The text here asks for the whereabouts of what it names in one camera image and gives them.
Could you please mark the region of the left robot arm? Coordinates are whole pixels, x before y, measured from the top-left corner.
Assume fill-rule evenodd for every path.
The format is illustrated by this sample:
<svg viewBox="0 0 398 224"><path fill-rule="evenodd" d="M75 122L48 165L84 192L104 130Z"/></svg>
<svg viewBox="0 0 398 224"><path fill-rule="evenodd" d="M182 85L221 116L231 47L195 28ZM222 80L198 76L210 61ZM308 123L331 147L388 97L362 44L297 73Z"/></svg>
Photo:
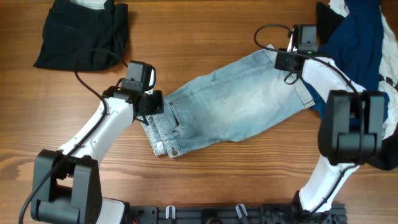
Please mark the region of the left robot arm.
<svg viewBox="0 0 398 224"><path fill-rule="evenodd" d="M135 120L163 113L155 68L129 61L127 74L102 94L94 115L56 151L35 158L32 192L22 212L45 223L134 223L130 204L102 195L99 168L119 135Z"/></svg>

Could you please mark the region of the light blue denim shorts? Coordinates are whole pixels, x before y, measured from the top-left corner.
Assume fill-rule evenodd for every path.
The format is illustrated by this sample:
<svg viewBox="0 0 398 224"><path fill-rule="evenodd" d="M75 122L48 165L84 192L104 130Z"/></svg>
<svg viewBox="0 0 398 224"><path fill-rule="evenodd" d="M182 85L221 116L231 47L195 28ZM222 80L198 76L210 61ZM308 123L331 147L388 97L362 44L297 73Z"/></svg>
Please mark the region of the light blue denim shorts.
<svg viewBox="0 0 398 224"><path fill-rule="evenodd" d="M273 46L184 84L144 126L156 156L178 157L255 136L315 104L303 81L286 84Z"/></svg>

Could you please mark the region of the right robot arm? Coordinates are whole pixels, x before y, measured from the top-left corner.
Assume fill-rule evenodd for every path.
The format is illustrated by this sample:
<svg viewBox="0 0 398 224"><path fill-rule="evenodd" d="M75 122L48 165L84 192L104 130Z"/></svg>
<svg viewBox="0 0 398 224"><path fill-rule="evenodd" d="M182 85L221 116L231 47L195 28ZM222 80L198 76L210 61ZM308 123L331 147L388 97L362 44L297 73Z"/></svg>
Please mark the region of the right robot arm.
<svg viewBox="0 0 398 224"><path fill-rule="evenodd" d="M350 175L382 146L384 96L352 82L334 61L317 54L315 25L294 25L290 43L279 49L276 68L312 86L326 103L320 129L320 158L295 199L301 220L328 212Z"/></svg>

